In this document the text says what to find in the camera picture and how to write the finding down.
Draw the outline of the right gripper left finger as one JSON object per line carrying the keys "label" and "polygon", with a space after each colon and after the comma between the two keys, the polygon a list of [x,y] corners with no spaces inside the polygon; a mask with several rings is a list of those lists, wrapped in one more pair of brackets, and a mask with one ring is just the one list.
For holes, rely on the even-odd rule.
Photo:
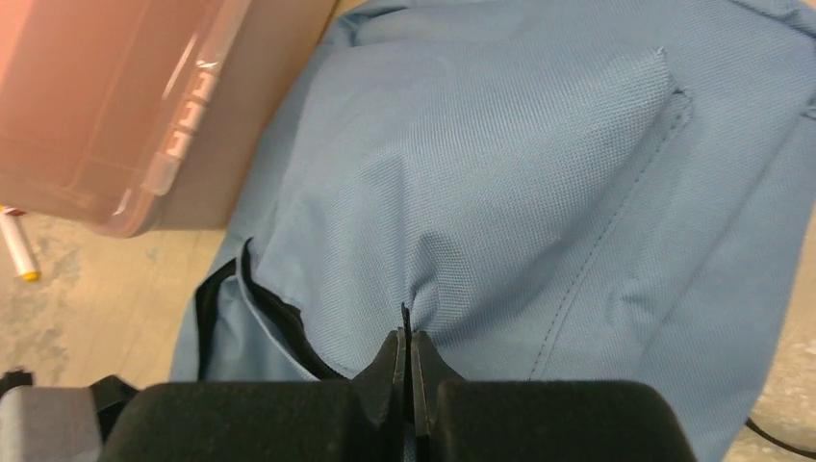
{"label": "right gripper left finger", "polygon": [[399,461],[406,338],[388,334],[353,379],[151,386],[127,404],[103,461]]}

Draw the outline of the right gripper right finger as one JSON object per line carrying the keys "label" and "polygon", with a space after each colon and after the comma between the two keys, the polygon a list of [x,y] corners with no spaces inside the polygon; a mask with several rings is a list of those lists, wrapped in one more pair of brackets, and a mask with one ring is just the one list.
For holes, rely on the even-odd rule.
{"label": "right gripper right finger", "polygon": [[420,461],[693,461],[667,401],[632,381],[469,381],[412,334]]}

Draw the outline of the blue backpack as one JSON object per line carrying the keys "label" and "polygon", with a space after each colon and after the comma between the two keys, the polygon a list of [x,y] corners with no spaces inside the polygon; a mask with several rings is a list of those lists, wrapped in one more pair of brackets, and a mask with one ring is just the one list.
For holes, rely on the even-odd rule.
{"label": "blue backpack", "polygon": [[645,383],[720,461],[814,199],[803,2],[369,1],[267,127],[170,377],[351,377],[409,322],[468,379]]}

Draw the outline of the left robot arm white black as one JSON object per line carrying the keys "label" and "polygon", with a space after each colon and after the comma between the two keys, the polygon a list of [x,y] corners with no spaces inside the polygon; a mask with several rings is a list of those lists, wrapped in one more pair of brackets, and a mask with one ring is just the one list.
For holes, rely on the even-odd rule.
{"label": "left robot arm white black", "polygon": [[95,462],[122,409],[139,392],[116,375],[88,387],[37,387],[22,369],[1,375],[3,462]]}

